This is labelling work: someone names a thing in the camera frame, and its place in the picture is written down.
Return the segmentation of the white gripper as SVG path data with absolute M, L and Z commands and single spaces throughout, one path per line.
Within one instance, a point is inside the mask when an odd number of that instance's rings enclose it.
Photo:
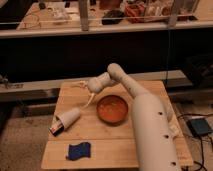
M 90 97 L 87 101 L 87 103 L 84 105 L 84 107 L 88 107 L 90 103 L 95 98 L 95 95 L 100 93 L 104 88 L 111 87 L 116 85 L 117 82 L 114 81 L 108 72 L 104 72 L 103 74 L 91 78 L 88 83 L 87 81 L 78 81 L 73 83 L 73 87 L 80 87 L 80 88 L 88 88 L 88 90 L 91 92 Z

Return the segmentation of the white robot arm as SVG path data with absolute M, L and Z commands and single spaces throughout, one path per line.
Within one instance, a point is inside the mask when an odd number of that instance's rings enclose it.
M 92 96 L 120 83 L 133 98 L 132 123 L 140 171 L 181 171 L 165 107 L 158 96 L 111 63 L 107 71 L 82 84 Z

